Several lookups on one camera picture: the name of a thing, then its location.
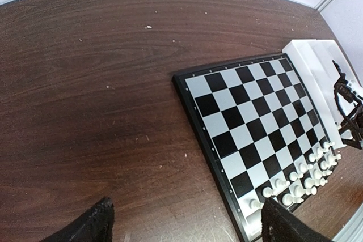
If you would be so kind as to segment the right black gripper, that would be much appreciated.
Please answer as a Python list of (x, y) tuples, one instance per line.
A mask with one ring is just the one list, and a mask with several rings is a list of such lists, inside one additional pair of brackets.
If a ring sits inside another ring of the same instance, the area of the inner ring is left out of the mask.
[[(343, 121), (340, 123), (341, 128), (339, 129), (342, 143), (354, 148), (362, 148), (362, 104), (356, 105), (347, 116), (339, 103), (337, 108), (343, 116)], [(343, 134), (348, 130), (351, 132), (352, 139), (343, 138)]]

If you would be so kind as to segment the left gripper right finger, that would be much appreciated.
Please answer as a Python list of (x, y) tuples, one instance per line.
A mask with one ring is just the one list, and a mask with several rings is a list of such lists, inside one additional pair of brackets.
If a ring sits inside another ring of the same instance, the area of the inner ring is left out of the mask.
[(263, 241), (331, 241), (314, 231), (273, 199), (266, 199), (261, 210)]

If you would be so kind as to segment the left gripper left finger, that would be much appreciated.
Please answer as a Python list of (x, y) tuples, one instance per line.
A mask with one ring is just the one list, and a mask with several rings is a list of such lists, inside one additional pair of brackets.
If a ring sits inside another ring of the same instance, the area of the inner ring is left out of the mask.
[(42, 241), (112, 241), (115, 220), (110, 197), (100, 199), (73, 222)]

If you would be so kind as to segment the white bishop chess piece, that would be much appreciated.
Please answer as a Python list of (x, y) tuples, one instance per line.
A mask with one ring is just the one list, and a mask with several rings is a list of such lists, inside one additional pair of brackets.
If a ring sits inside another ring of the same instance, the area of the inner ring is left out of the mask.
[(295, 196), (297, 197), (302, 197), (303, 195), (316, 195), (317, 193), (317, 188), (316, 187), (312, 187), (312, 188), (303, 188), (302, 186), (295, 186), (293, 189), (293, 193)]

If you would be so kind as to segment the white queen chess piece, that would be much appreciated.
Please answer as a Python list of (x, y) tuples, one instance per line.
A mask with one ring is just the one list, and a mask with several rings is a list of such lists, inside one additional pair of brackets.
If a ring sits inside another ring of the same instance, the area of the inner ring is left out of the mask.
[(311, 177), (308, 177), (304, 181), (304, 186), (305, 186), (305, 188), (312, 188), (314, 186), (315, 187), (324, 186), (327, 183), (328, 183), (328, 181), (325, 178), (313, 179)]

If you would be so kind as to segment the black grey chess board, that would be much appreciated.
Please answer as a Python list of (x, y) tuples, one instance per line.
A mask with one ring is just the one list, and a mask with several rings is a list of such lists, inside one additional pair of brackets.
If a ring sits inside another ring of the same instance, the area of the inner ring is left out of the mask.
[[(241, 241), (261, 237), (261, 209), (250, 209), (252, 199), (264, 203), (262, 190), (276, 191), (270, 199), (288, 211), (284, 194), (313, 178), (330, 147), (317, 162), (310, 153), (329, 139), (313, 100), (288, 55), (272, 54), (193, 67), (172, 77), (196, 138), (210, 166), (231, 221)], [(313, 169), (290, 181), (300, 163)], [(278, 190), (275, 179), (290, 181)]]

